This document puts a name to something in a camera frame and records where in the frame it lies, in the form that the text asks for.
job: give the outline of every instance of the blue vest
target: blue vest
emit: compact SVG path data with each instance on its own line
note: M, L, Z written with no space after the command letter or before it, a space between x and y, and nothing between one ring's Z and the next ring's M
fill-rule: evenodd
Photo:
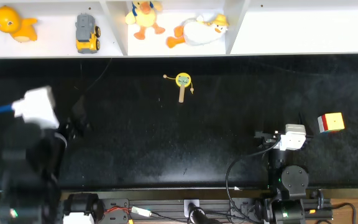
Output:
M154 5L153 5L153 3L151 1L150 1L150 7L154 8ZM134 16L137 16L137 13L136 13L135 9L137 9L137 8L136 8L134 2L132 2L132 13L134 14Z

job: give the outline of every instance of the orange beak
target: orange beak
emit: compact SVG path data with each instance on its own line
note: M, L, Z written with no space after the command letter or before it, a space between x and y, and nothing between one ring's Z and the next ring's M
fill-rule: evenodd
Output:
M150 11L152 10L152 8L150 7L150 3L147 1L147 2L143 2L141 5L140 5L140 10L144 13L144 14L149 14Z

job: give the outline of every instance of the wooden handle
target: wooden handle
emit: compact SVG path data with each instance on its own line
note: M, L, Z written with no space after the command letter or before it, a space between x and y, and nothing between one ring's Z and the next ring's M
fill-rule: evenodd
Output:
M180 85L180 91L179 91L179 103L183 103L185 100L185 86Z

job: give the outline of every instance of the toy truck wheel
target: toy truck wheel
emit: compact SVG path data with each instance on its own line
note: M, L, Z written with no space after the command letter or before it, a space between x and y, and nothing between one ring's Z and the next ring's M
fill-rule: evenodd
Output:
M98 26L94 28L94 33L96 34L97 37L100 37L101 31L100 31L100 28Z
M96 50L100 49L100 41L96 39Z

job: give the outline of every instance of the yellow cube face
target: yellow cube face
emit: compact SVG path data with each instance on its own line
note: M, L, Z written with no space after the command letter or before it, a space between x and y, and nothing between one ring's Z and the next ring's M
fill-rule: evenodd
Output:
M337 131L345 129L342 113L325 114L327 121L327 128L329 131Z

